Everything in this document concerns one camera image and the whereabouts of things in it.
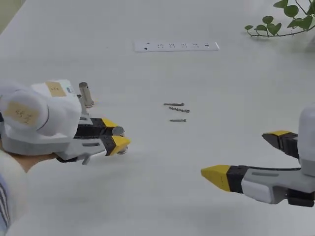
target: screw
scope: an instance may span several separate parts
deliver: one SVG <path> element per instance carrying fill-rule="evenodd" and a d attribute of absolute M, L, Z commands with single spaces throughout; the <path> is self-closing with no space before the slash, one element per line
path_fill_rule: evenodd
<path fill-rule="evenodd" d="M 165 106 L 184 106 L 184 103 L 164 103 Z"/>
<path fill-rule="evenodd" d="M 184 109 L 179 109 L 179 108 L 175 108 L 175 107 L 169 107 L 169 109 L 174 110 L 174 111 L 179 111 L 179 112 L 186 112 L 189 113 L 190 110 L 184 110 Z"/>
<path fill-rule="evenodd" d="M 186 122 L 186 119 L 170 119 L 172 122 Z"/>

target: striped sleeve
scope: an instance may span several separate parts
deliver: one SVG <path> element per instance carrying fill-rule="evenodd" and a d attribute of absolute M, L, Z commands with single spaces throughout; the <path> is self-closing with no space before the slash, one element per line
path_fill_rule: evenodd
<path fill-rule="evenodd" d="M 8 209 L 8 187 L 0 174 L 0 230 L 7 232 L 11 225 L 10 214 Z"/>
<path fill-rule="evenodd" d="M 0 236 L 27 211 L 27 176 L 22 166 L 0 150 Z"/>

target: sticker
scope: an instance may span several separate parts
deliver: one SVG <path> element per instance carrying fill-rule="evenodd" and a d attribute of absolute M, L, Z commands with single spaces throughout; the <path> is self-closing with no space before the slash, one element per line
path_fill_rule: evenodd
<path fill-rule="evenodd" d="M 66 97 L 66 93 L 59 82 L 47 81 L 46 85 L 52 97 Z"/>
<path fill-rule="evenodd" d="M 39 112 L 28 106 L 22 105 L 21 103 L 11 101 L 6 108 L 4 115 L 11 117 L 19 123 L 33 126 L 38 120 Z"/>

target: metal cylinder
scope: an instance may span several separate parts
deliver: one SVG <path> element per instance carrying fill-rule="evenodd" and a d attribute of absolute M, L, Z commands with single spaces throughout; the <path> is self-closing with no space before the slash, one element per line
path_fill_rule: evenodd
<path fill-rule="evenodd" d="M 113 134 L 113 136 L 124 137 L 125 136 L 125 130 L 121 126 L 116 126 L 113 128 L 112 134 Z M 122 149 L 121 151 L 117 152 L 117 154 L 119 154 L 119 155 L 125 154 L 127 152 L 127 149 L 128 149 L 128 146 L 125 147 L 124 149 Z"/>
<path fill-rule="evenodd" d="M 87 108 L 86 108 L 86 106 L 84 104 L 82 95 L 78 94 L 77 96 L 78 96 L 78 99 L 79 99 L 80 104 L 81 104 L 82 114 L 88 114 L 88 111 L 87 111 Z"/>
<path fill-rule="evenodd" d="M 91 98 L 91 93 L 90 93 L 88 83 L 86 83 L 86 82 L 79 83 L 79 89 L 80 89 L 81 95 L 83 97 L 84 105 L 87 108 L 91 108 L 94 105 L 94 102 Z"/>

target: electrical outlet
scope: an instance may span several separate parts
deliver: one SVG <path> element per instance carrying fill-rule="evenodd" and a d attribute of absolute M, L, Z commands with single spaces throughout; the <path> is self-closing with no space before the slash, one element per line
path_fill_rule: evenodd
<path fill-rule="evenodd" d="M 167 43 L 167 42 L 134 42 L 135 52 L 179 52 L 179 51 L 218 51 L 216 42 Z"/>

